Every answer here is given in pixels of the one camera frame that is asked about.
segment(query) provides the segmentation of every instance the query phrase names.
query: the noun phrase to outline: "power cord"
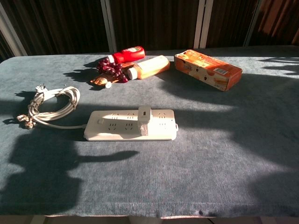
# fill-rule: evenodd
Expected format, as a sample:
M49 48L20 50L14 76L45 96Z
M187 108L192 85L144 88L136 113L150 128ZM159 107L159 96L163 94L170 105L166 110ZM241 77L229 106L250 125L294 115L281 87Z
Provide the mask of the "power cord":
M44 101L58 97L60 95L66 95L70 98L69 103L62 109L56 112L39 112L39 107ZM85 128L86 125L80 126L58 126L47 123L47 121L57 120L62 118L76 109L80 99L80 92L77 88L69 86L64 89L47 90L45 86L37 86L36 94L28 105L28 115L22 114L17 117L19 121L25 121L25 127L28 129L33 128L36 123L40 123L49 127L59 129L78 129Z

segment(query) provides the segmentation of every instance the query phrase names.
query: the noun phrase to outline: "red bottle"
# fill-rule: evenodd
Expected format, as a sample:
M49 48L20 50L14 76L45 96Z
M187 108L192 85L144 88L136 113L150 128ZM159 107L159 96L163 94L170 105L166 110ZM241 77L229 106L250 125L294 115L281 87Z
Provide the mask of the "red bottle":
M124 49L121 52L107 56L110 63L133 62L145 57L144 49L140 46Z

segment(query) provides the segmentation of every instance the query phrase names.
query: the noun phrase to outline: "dark wall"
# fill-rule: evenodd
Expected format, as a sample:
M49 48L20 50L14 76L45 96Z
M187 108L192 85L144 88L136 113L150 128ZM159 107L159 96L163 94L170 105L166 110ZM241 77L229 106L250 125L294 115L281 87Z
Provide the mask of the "dark wall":
M250 45L299 45L299 0L264 0Z
M243 46L257 0L214 0L206 47Z
M118 49L193 48L199 0L111 0Z
M28 55L108 52L100 0L0 0ZM258 0L214 0L206 47L242 46ZM110 0L117 49L193 48L199 0ZM13 56L3 35L0 60ZM250 45L299 45L299 0L264 0Z
M99 0L1 0L28 55L108 52Z
M11 51L3 34L0 32L0 63L13 56L14 56L13 52Z

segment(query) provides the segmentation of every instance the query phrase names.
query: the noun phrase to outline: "food box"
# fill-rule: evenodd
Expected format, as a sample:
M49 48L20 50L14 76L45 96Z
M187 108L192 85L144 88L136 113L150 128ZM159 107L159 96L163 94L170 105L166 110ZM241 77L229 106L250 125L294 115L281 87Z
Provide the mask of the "food box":
M242 69L194 50L175 55L174 63L177 70L221 91L229 90L242 74Z

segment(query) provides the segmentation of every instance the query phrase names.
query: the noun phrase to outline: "white power strip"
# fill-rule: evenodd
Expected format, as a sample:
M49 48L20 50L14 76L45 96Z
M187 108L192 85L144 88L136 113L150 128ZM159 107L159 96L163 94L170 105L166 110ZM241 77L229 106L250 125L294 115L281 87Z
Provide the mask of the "white power strip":
M84 131L88 141L174 140L178 125L173 110L94 111ZM146 134L142 134L141 115L148 116Z

